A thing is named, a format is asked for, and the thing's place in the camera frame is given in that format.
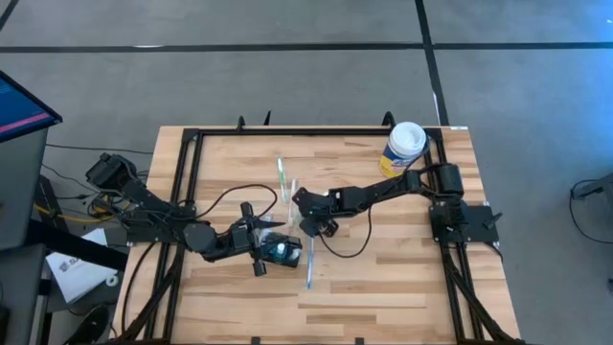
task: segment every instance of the black bracket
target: black bracket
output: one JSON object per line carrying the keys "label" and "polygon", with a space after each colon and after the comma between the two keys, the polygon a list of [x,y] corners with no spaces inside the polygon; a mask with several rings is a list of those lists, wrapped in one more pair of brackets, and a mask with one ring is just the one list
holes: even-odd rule
{"label": "black bracket", "polygon": [[383,116],[382,126],[389,126],[390,128],[394,128],[396,126],[396,119],[394,119],[394,115],[392,112],[388,111]]}
{"label": "black bracket", "polygon": [[464,208],[465,226],[461,231],[447,227],[448,201],[439,200],[428,209],[432,224],[432,238],[444,245],[448,243],[463,242],[498,242],[498,231],[495,221],[499,218],[491,212],[489,206],[466,206],[462,201],[460,207]]}
{"label": "black bracket", "polygon": [[268,113],[266,114],[266,118],[264,119],[264,125],[268,126],[270,125],[270,113],[272,112],[272,110],[268,110]]}
{"label": "black bracket", "polygon": [[183,135],[181,136],[181,142],[187,143],[191,141],[200,130],[198,128],[185,128],[183,129]]}
{"label": "black bracket", "polygon": [[238,116],[237,132],[241,133],[244,126],[245,126],[245,118],[243,118],[242,116]]}

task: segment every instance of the wooden tabletop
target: wooden tabletop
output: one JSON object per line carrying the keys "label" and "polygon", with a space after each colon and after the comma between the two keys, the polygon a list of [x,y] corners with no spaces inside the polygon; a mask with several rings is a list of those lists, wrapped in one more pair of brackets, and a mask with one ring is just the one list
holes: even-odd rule
{"label": "wooden tabletop", "polygon": [[[160,128],[148,187],[164,199],[170,198],[182,131],[180,126]],[[468,130],[443,127],[442,131],[447,160],[459,165],[462,173],[465,201],[482,204],[486,198]],[[196,207],[204,210],[223,191],[248,183],[268,185],[280,194],[278,155],[284,158],[287,180],[298,178],[300,186],[315,193],[379,182],[385,178],[378,159],[386,142],[382,136],[206,137]],[[188,163],[183,186],[189,171]],[[257,213],[271,199],[264,189],[232,192],[206,219],[221,232],[239,217],[242,201],[250,201]],[[259,278],[253,275],[248,255],[209,264],[200,255],[189,253],[172,342],[248,343],[252,336],[259,336],[262,343],[353,343],[356,337],[371,344],[455,343],[440,249],[432,241],[427,216],[428,202],[422,196],[407,195],[376,204],[371,241],[356,258],[337,258],[317,239],[311,290],[306,287],[308,241],[300,229],[276,228],[302,239],[305,252],[298,268],[268,264],[268,273]],[[287,210],[288,204],[280,198],[272,210],[273,219],[286,221]],[[340,228],[329,245],[344,254],[357,251],[368,230],[366,214],[338,222]],[[114,320],[118,331],[128,278],[145,247],[144,243],[130,250]],[[500,258],[480,243],[469,245],[467,250],[478,297],[503,330],[518,337]],[[159,244],[135,278],[128,324],[150,296],[158,252]],[[466,335],[471,336],[464,298],[461,301]],[[166,298],[161,306],[158,336]]]}

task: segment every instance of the wire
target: wire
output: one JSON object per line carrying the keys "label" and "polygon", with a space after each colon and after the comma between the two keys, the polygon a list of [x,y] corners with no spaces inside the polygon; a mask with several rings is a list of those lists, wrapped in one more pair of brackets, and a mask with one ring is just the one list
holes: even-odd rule
{"label": "wire", "polygon": [[73,146],[67,146],[67,145],[49,144],[49,143],[47,143],[46,146],[50,148],[70,149],[70,150],[110,150],[110,151],[116,151],[116,152],[129,152],[129,153],[136,153],[136,154],[153,154],[153,152],[140,151],[136,149],[86,148],[86,147],[73,147]]}
{"label": "wire", "polygon": [[130,281],[127,283],[127,289],[125,290],[125,297],[124,297],[124,305],[122,306],[122,334],[125,333],[125,313],[127,312],[127,298],[129,297],[130,292],[132,290],[132,284],[134,284],[134,278],[136,277],[136,273],[138,273],[139,268],[141,268],[141,265],[143,264],[143,260],[145,259],[145,257],[147,256],[147,254],[149,253],[151,248],[153,248],[154,245],[155,245],[155,242],[152,242],[147,247],[147,249],[145,249],[145,251],[143,252],[143,255],[141,255],[141,258],[136,263],[136,266],[134,266],[134,272],[132,272]]}
{"label": "wire", "polygon": [[326,240],[324,240],[324,237],[320,234],[319,237],[322,239],[322,243],[329,250],[329,252],[342,259],[351,259],[351,258],[355,258],[356,256],[362,254],[364,249],[366,249],[368,242],[371,240],[371,234],[373,233],[373,219],[371,218],[372,210],[373,210],[373,205],[371,205],[368,208],[368,235],[366,235],[366,240],[364,241],[364,245],[362,245],[362,248],[358,250],[357,253],[354,253],[351,255],[343,255],[343,254],[339,254],[335,252],[332,248],[329,247],[329,245],[326,243]]}
{"label": "wire", "polygon": [[77,199],[77,200],[85,200],[90,196],[95,196],[96,193],[94,194],[90,194],[90,195],[75,195],[75,196],[56,196],[55,199],[56,200],[71,200],[71,199]]}
{"label": "wire", "polygon": [[233,191],[237,191],[237,190],[241,190],[241,189],[254,188],[254,187],[264,188],[264,189],[266,189],[266,190],[270,191],[270,193],[272,193],[272,195],[275,197],[275,199],[272,201],[272,203],[270,204],[270,206],[268,206],[268,207],[267,207],[267,208],[264,210],[264,212],[262,212],[262,213],[261,213],[261,214],[258,216],[258,218],[260,218],[260,217],[264,216],[264,215],[265,215],[265,214],[267,214],[267,213],[268,213],[268,211],[270,211],[270,210],[273,208],[273,206],[275,206],[275,204],[277,203],[277,193],[275,193],[275,191],[274,191],[272,188],[270,188],[270,187],[268,187],[268,186],[266,186],[266,185],[263,185],[263,184],[261,184],[261,183],[252,183],[252,184],[247,184],[247,185],[242,185],[242,186],[233,187],[233,188],[230,188],[229,190],[227,190],[227,191],[223,192],[223,193],[222,193],[222,194],[221,194],[221,195],[220,195],[220,196],[217,198],[217,200],[215,200],[215,201],[213,202],[213,205],[211,205],[211,206],[210,206],[210,207],[209,207],[209,208],[208,208],[206,211],[204,211],[203,213],[201,213],[201,214],[199,214],[199,215],[195,216],[195,217],[194,217],[194,219],[199,219],[199,218],[202,218],[202,217],[204,217],[204,216],[208,215],[208,214],[209,214],[209,212],[213,211],[213,209],[214,209],[214,208],[217,206],[217,204],[218,204],[218,203],[219,203],[219,202],[220,202],[220,201],[223,199],[223,197],[224,197],[224,196],[226,196],[228,193],[233,192]]}
{"label": "wire", "polygon": [[579,230],[579,233],[582,234],[586,239],[588,239],[590,241],[593,241],[593,242],[602,243],[602,244],[613,244],[613,241],[598,240],[598,239],[595,239],[595,238],[587,235],[586,233],[583,232],[583,230],[581,230],[581,228],[577,224],[577,220],[575,219],[575,213],[573,212],[573,194],[575,193],[575,189],[581,183],[593,182],[593,181],[596,181],[596,180],[594,180],[594,179],[584,179],[584,180],[581,180],[581,181],[575,183],[573,188],[571,188],[571,193],[570,193],[570,196],[568,198],[568,211],[571,214],[571,219],[573,220],[573,224],[575,224],[575,227],[577,228],[577,230]]}
{"label": "wire", "polygon": [[73,178],[73,177],[68,177],[68,176],[64,176],[64,175],[62,175],[61,173],[57,172],[57,170],[55,170],[55,169],[53,169],[53,168],[51,168],[51,167],[49,167],[49,166],[46,166],[44,163],[42,163],[42,166],[43,166],[43,167],[45,167],[45,168],[47,168],[47,169],[49,169],[50,171],[52,171],[52,172],[53,172],[54,174],[56,174],[58,177],[61,177],[61,178],[63,178],[63,179],[67,179],[67,180],[69,180],[69,181],[73,181],[73,182],[75,182],[75,183],[79,184],[81,187],[83,187],[84,189],[86,189],[86,190],[88,190],[88,191],[91,191],[91,192],[94,192],[94,193],[97,193],[97,192],[98,192],[98,191],[96,191],[96,190],[94,190],[94,189],[91,189],[91,188],[89,188],[89,187],[85,186],[84,184],[82,184],[82,183],[78,182],[78,181],[76,180],[76,178]]}
{"label": "wire", "polygon": [[111,321],[111,323],[108,325],[108,327],[111,329],[111,332],[113,333],[113,337],[115,339],[117,339],[117,331],[115,331],[115,327],[113,327],[113,322]]}
{"label": "wire", "polygon": [[[45,215],[51,214],[51,211],[47,210],[46,208],[40,207],[36,204],[34,204],[34,207],[36,211],[41,212]],[[100,219],[87,219],[87,218],[75,218],[75,217],[64,216],[64,215],[57,215],[57,216],[60,217],[61,219],[66,219],[66,220],[71,220],[71,221],[81,222],[81,223],[102,223],[105,221],[109,221],[115,217],[115,216],[109,216],[109,217],[100,218]]]}
{"label": "wire", "polygon": [[183,217],[183,218],[181,218],[181,217],[173,217],[168,212],[154,211],[154,210],[138,210],[138,209],[136,209],[136,210],[133,210],[133,212],[143,212],[143,213],[150,213],[150,214],[161,214],[161,215],[163,215],[163,219],[170,218],[170,219],[174,219],[174,220],[196,220],[196,219],[200,219],[200,218],[208,215],[211,211],[213,211],[213,209],[217,206],[217,204],[227,194],[229,194],[229,193],[231,193],[233,191],[236,191],[236,190],[241,190],[241,189],[246,189],[246,188],[253,188],[253,187],[264,188],[264,189],[268,190],[270,193],[272,193],[272,195],[275,197],[275,199],[272,201],[272,203],[261,214],[259,214],[257,216],[258,218],[260,218],[260,217],[264,216],[265,214],[267,214],[268,211],[270,211],[275,206],[275,204],[277,203],[277,200],[278,200],[277,193],[275,193],[275,191],[272,188],[270,188],[270,187],[268,187],[266,185],[260,184],[260,183],[252,183],[252,184],[247,184],[247,185],[242,185],[242,186],[237,186],[237,187],[230,188],[229,190],[223,192],[213,202],[213,204],[206,211],[204,211],[203,213],[201,213],[199,215],[196,215],[194,217]]}

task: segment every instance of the black cable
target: black cable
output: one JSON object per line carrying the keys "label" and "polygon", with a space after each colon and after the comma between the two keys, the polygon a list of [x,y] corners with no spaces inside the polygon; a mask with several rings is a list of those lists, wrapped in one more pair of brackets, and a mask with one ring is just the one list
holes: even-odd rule
{"label": "black cable", "polygon": [[94,194],[90,194],[90,195],[75,195],[75,196],[56,196],[56,200],[72,200],[72,199],[76,199],[76,200],[85,200],[90,196],[95,196],[96,193]]}
{"label": "black cable", "polygon": [[223,192],[214,202],[213,204],[203,213],[196,215],[194,217],[172,217],[168,212],[163,212],[163,211],[154,211],[154,210],[133,210],[133,212],[144,212],[144,213],[150,213],[150,214],[159,214],[159,215],[163,215],[162,220],[164,220],[166,217],[170,218],[170,219],[174,219],[174,220],[197,220],[200,219],[206,215],[208,215],[211,211],[213,211],[213,209],[217,206],[217,204],[223,199],[224,196],[226,196],[228,193],[236,191],[236,190],[241,190],[241,189],[246,189],[246,188],[253,188],[253,187],[260,187],[260,188],[264,188],[268,191],[270,191],[270,193],[272,193],[272,195],[275,197],[275,199],[272,201],[272,203],[261,213],[259,214],[257,217],[260,218],[262,216],[264,216],[265,214],[268,213],[268,211],[270,211],[275,204],[277,203],[277,193],[275,193],[275,191],[263,184],[260,183],[252,183],[252,184],[247,184],[247,185],[242,185],[242,186],[237,186],[237,187],[233,187],[230,188],[229,190]]}
{"label": "black cable", "polygon": [[115,331],[115,327],[113,327],[113,323],[112,323],[112,321],[111,321],[111,323],[108,325],[108,327],[111,329],[111,332],[113,333],[113,337],[114,337],[115,339],[117,339],[117,337],[118,337],[118,336],[117,336],[117,331]]}
{"label": "black cable", "polygon": [[275,197],[275,199],[272,201],[272,203],[270,204],[270,206],[268,206],[264,212],[262,212],[261,214],[258,215],[258,218],[264,216],[265,214],[268,213],[268,211],[270,211],[273,206],[275,206],[275,204],[277,203],[277,193],[275,193],[275,191],[263,184],[260,183],[252,183],[252,184],[247,184],[247,185],[242,185],[242,186],[237,186],[237,187],[232,187],[229,190],[223,192],[218,198],[217,200],[215,200],[215,202],[213,202],[213,205],[211,205],[206,211],[204,211],[203,213],[197,215],[194,217],[194,219],[199,219],[202,218],[206,215],[209,214],[209,212],[213,211],[213,209],[217,206],[217,204],[223,199],[224,196],[226,196],[228,193],[236,191],[236,190],[241,190],[241,189],[246,189],[246,188],[253,188],[253,187],[260,187],[260,188],[264,188],[268,191],[270,191],[270,193],[272,193],[272,195]]}
{"label": "black cable", "polygon": [[373,205],[371,205],[368,208],[368,235],[366,235],[366,240],[364,241],[364,245],[362,245],[362,248],[360,250],[358,250],[357,253],[354,253],[354,254],[351,254],[351,255],[343,255],[343,254],[339,254],[339,253],[335,252],[332,248],[329,247],[329,245],[326,243],[326,240],[324,240],[324,237],[320,234],[319,237],[322,239],[322,243],[329,250],[329,252],[334,254],[334,255],[336,255],[337,257],[343,258],[343,259],[355,258],[356,256],[362,254],[364,249],[366,249],[366,246],[368,245],[368,242],[371,240],[371,234],[373,233],[373,220],[371,218],[371,211],[372,210],[373,210]]}
{"label": "black cable", "polygon": [[149,253],[149,251],[151,250],[151,248],[153,248],[153,246],[155,244],[156,244],[156,242],[152,242],[147,247],[147,249],[145,249],[145,251],[143,252],[143,255],[141,255],[141,258],[136,263],[136,266],[134,266],[134,272],[132,272],[132,276],[130,277],[130,281],[127,283],[127,288],[125,289],[124,306],[122,307],[122,334],[125,333],[125,318],[126,318],[126,312],[127,312],[127,298],[130,296],[130,291],[132,290],[132,284],[134,284],[134,278],[136,277],[136,273],[138,273],[139,268],[141,268],[141,265],[143,264],[143,260],[145,259],[145,257],[147,256],[147,254]]}
{"label": "black cable", "polygon": [[62,175],[61,173],[57,172],[57,170],[55,170],[55,169],[53,169],[53,168],[51,168],[51,167],[49,167],[49,166],[46,166],[44,163],[42,163],[41,165],[42,165],[44,168],[47,168],[47,169],[49,169],[50,171],[52,171],[52,172],[53,172],[54,174],[56,174],[58,177],[61,177],[61,178],[63,178],[63,179],[67,179],[67,180],[69,180],[69,181],[73,181],[73,182],[75,182],[75,183],[79,184],[81,187],[83,187],[84,189],[86,189],[86,190],[88,190],[88,191],[91,191],[91,192],[94,192],[94,193],[97,193],[97,192],[98,192],[98,191],[96,191],[96,190],[94,190],[94,189],[92,189],[92,188],[89,188],[89,187],[85,186],[84,184],[82,184],[82,183],[78,182],[78,181],[76,180],[76,178],[73,178],[73,177],[68,177],[68,176],[64,176],[64,175]]}
{"label": "black cable", "polygon": [[70,150],[110,150],[110,151],[116,151],[116,152],[129,152],[129,153],[137,153],[137,154],[153,154],[153,152],[140,151],[136,149],[86,148],[86,147],[73,147],[73,146],[67,146],[67,145],[49,144],[49,143],[47,143],[46,146],[50,148],[70,149]]}
{"label": "black cable", "polygon": [[571,219],[573,220],[573,224],[575,224],[575,227],[577,228],[577,230],[579,230],[579,233],[582,234],[586,239],[588,239],[590,241],[593,241],[593,242],[602,243],[602,244],[613,244],[613,241],[598,240],[598,239],[594,239],[593,237],[587,235],[586,233],[583,232],[583,230],[581,230],[581,228],[577,224],[577,220],[575,219],[575,213],[573,212],[573,194],[575,193],[575,189],[581,183],[593,182],[593,181],[596,181],[596,180],[594,180],[594,179],[584,179],[584,180],[581,180],[581,181],[575,183],[573,188],[571,188],[571,193],[570,193],[570,196],[568,198],[568,211],[571,214]]}

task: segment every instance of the black metal frame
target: black metal frame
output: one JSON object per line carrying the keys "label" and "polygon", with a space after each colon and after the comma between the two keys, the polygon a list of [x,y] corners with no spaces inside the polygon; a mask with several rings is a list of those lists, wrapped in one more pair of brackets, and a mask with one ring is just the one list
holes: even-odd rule
{"label": "black metal frame", "polygon": [[[270,113],[266,116],[266,120],[264,121],[264,125],[268,125],[270,123]],[[188,189],[186,196],[186,203],[188,205],[194,204],[194,194],[196,181],[198,176],[198,168],[199,162],[202,155],[202,148],[204,146],[204,139],[207,136],[234,136],[234,135],[370,135],[370,136],[388,136],[391,132],[391,129],[396,125],[396,121],[394,120],[394,116],[387,112],[383,118],[382,127],[380,128],[317,128],[317,127],[307,127],[307,128],[267,128],[265,126],[259,128],[248,128],[245,127],[245,122],[242,117],[238,118],[238,125],[236,128],[217,128],[217,129],[209,129],[209,128],[186,128],[183,131],[183,135],[181,138],[181,148],[179,150],[179,156],[177,160],[177,166],[175,170],[175,176],[172,184],[172,192],[170,196],[170,201],[176,203],[179,198],[179,191],[181,189],[181,181],[183,177],[183,172],[185,170],[185,163],[187,161],[187,151],[188,146],[192,140],[195,141],[195,148],[193,150],[192,157],[192,168],[190,171],[189,181],[188,181]],[[439,128],[427,128],[426,132],[428,136],[436,143],[437,154],[439,161],[441,163],[446,162],[446,154],[443,144],[443,135]],[[424,162],[426,165],[432,164],[432,155],[431,151],[428,151],[424,155]],[[434,183],[434,176],[430,173],[428,174],[429,183],[431,186],[436,186]],[[178,267],[173,271],[166,274],[166,265],[168,261],[168,253],[169,253],[170,245],[167,243],[162,244],[162,249],[160,251],[160,256],[158,259],[158,266],[156,270],[155,280],[154,280],[154,295],[160,294],[159,288],[162,287],[162,282],[166,281],[169,278],[169,275],[173,274],[172,283],[170,286],[170,299],[167,305],[167,314],[164,322],[163,336],[162,339],[159,339],[161,342],[170,343],[170,339],[172,336],[172,326],[174,323],[174,316],[176,312],[176,305],[178,299],[178,291],[181,280],[181,267],[183,265],[183,260],[185,257],[185,248],[181,245],[177,247],[177,251],[175,254],[175,258],[173,261],[173,265],[177,264]],[[447,243],[440,243],[441,254],[443,258],[443,270],[445,272],[445,283],[447,286],[447,293],[449,297],[449,305],[451,310],[451,316],[453,319],[454,325],[454,333],[456,336],[456,340],[458,344],[467,344],[473,341],[483,341],[484,333],[480,321],[480,315],[483,316],[485,309],[478,302],[476,297],[474,296],[474,288],[472,284],[472,278],[470,274],[470,265],[468,263],[468,257],[465,251],[465,244],[459,243],[456,247],[458,253],[458,259],[460,263],[460,268],[462,271],[462,278],[464,286],[461,287],[459,282],[457,282],[457,276],[454,277],[452,274],[453,270],[457,270],[455,265],[450,261],[451,254],[450,248],[447,246]],[[465,337],[465,330],[461,315],[460,304],[458,300],[458,294],[456,287],[460,288],[463,295],[469,302],[469,312],[470,312],[470,320],[472,325],[472,330],[475,336],[475,339],[468,339]],[[145,337],[144,340],[156,341],[158,339],[152,339],[153,330],[155,327],[155,318],[156,313],[152,313],[145,328]],[[258,337],[253,338],[255,342],[259,343],[260,339]],[[363,338],[357,338],[357,343],[364,343]]]}

